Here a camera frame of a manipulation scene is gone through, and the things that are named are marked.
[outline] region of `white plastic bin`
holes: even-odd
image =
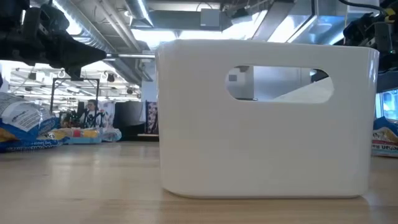
[[[354,197],[368,188],[378,51],[176,40],[157,51],[163,187],[189,197]],[[319,68],[325,103],[239,101],[237,65]]]

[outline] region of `handle cutout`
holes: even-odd
[[[244,101],[324,103],[333,94],[333,83],[314,68],[240,65],[225,78],[229,94]]]

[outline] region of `metal frame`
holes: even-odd
[[[54,103],[54,93],[55,93],[55,82],[57,80],[70,80],[73,82],[82,82],[84,80],[93,80],[97,82],[97,88],[96,88],[96,96],[95,96],[95,101],[97,103],[98,107],[98,95],[100,93],[100,79],[99,78],[53,78],[52,79],[52,89],[51,89],[51,101],[50,101],[50,112],[52,112],[53,109],[53,103]]]

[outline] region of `person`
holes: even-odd
[[[95,121],[95,127],[99,127],[101,124],[101,115],[99,114],[100,111],[98,109],[98,104],[96,100],[88,100],[87,101],[87,110],[83,113],[83,115],[80,117],[80,123],[84,124],[87,123],[87,121],[89,121],[89,118],[92,117],[96,117],[96,121]],[[92,122],[88,124],[89,128],[94,128],[92,125]]]

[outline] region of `wooden table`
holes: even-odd
[[[162,190],[157,143],[62,146],[0,154],[0,223],[398,223],[398,159],[372,158],[370,181],[354,199],[187,199]]]

